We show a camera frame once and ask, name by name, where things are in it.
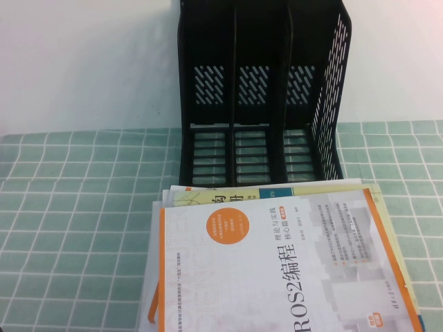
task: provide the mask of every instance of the book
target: book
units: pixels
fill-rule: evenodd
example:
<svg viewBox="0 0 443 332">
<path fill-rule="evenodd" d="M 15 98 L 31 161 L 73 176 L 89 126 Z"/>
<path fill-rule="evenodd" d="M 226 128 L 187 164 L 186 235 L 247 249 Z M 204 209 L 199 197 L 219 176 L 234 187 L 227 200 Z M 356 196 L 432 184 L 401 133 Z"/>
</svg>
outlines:
<svg viewBox="0 0 443 332">
<path fill-rule="evenodd" d="M 328 192 L 342 192 L 350 190 L 369 189 L 374 199 L 375 205 L 379 212 L 382 224 L 388 235 L 390 245 L 394 251 L 395 257 L 399 263 L 401 272 L 404 276 L 406 287 L 410 291 L 414 307 L 419 312 L 417 298 L 415 296 L 412 282 L 410 280 L 406 263 L 401 253 L 400 245 L 395 235 L 392 221 L 390 220 L 388 209 L 386 207 L 380 187 L 375 183 L 368 183 L 364 185 L 325 185 L 314 187 L 279 187 L 279 188 L 255 188 L 255 189 L 231 189 L 231 190 L 217 190 L 204 192 L 172 192 L 172 206 L 185 205 L 201 205 L 211 203 L 221 203 L 224 201 L 247 201 L 251 199 L 267 199 L 272 197 L 297 196 L 320 194 Z"/>
<path fill-rule="evenodd" d="M 369 190 L 166 208 L 159 331 L 422 331 Z"/>
</svg>

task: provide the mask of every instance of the slotted panel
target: slotted panel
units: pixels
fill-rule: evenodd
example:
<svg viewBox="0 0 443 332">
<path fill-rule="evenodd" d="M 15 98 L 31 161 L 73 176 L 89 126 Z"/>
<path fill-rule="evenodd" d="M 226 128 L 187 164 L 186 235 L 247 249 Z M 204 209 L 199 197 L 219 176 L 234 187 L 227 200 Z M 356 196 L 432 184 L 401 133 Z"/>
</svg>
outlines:
<svg viewBox="0 0 443 332">
<path fill-rule="evenodd" d="M 341 89 L 343 88 L 345 57 L 349 38 L 347 27 L 339 15 L 337 27 L 334 30 L 334 41 L 329 52 L 328 65 L 325 70 L 325 85 L 320 92 L 319 103 L 311 129 L 320 153 L 323 174 L 327 180 L 339 178 L 332 160 L 332 154 L 335 148 L 333 143 L 335 142 L 336 116 Z"/>
<path fill-rule="evenodd" d="M 289 70 L 286 104 L 307 104 L 314 80 L 314 66 L 292 66 Z"/>
<path fill-rule="evenodd" d="M 268 81 L 268 66 L 240 67 L 238 104 L 246 106 L 266 104 Z"/>
<path fill-rule="evenodd" d="M 193 185 L 226 183 L 224 133 L 196 133 L 194 140 Z"/>
<path fill-rule="evenodd" d="M 239 184 L 270 182 L 264 131 L 236 132 L 235 155 Z"/>
<path fill-rule="evenodd" d="M 195 103 L 200 105 L 223 104 L 223 66 L 194 67 Z"/>
<path fill-rule="evenodd" d="M 311 153 L 303 130 L 284 132 L 284 158 L 289 182 L 315 180 Z"/>
</svg>

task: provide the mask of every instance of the grid pattern panel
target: grid pattern panel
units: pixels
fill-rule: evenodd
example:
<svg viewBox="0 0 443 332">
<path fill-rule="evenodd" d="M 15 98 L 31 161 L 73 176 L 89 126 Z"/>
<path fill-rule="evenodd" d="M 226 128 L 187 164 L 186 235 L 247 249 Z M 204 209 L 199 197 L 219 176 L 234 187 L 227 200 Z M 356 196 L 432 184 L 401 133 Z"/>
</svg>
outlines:
<svg viewBox="0 0 443 332">
<path fill-rule="evenodd" d="M 136 331 L 151 203 L 178 182 L 179 141 L 176 129 L 3 139 L 4 331 Z"/>
<path fill-rule="evenodd" d="M 426 331 L 443 325 L 443 121 L 339 123 L 345 177 L 377 183 Z"/>
<path fill-rule="evenodd" d="M 441 331 L 443 121 L 344 123 L 337 131 L 345 177 L 380 185 L 426 330 Z M 174 129 L 3 139 L 5 331 L 137 331 L 150 201 L 178 180 L 179 140 Z"/>
</svg>

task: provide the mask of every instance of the green grid tablecloth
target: green grid tablecloth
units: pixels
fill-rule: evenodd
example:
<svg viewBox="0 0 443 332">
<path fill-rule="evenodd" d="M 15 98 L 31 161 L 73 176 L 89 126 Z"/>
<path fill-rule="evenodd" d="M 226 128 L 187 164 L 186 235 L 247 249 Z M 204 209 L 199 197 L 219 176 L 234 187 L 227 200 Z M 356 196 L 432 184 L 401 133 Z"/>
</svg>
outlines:
<svg viewBox="0 0 443 332">
<path fill-rule="evenodd" d="M 377 182 L 427 331 L 443 326 L 443 122 L 338 126 L 345 177 Z M 176 184 L 180 131 L 6 136 L 0 322 L 6 332 L 136 331 L 151 202 Z"/>
</svg>

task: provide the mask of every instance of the white wall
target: white wall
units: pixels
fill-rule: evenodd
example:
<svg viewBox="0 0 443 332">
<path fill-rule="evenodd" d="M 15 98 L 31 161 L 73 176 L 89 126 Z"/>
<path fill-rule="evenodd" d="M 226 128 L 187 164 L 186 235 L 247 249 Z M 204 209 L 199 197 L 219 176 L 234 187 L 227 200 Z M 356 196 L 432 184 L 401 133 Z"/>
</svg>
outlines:
<svg viewBox="0 0 443 332">
<path fill-rule="evenodd" d="M 345 0 L 339 120 L 443 118 L 443 0 Z M 179 127 L 179 0 L 0 0 L 0 135 Z"/>
<path fill-rule="evenodd" d="M 179 127 L 179 0 L 0 0 L 0 135 Z"/>
<path fill-rule="evenodd" d="M 352 20 L 339 121 L 443 119 L 443 0 L 344 0 Z"/>
</svg>

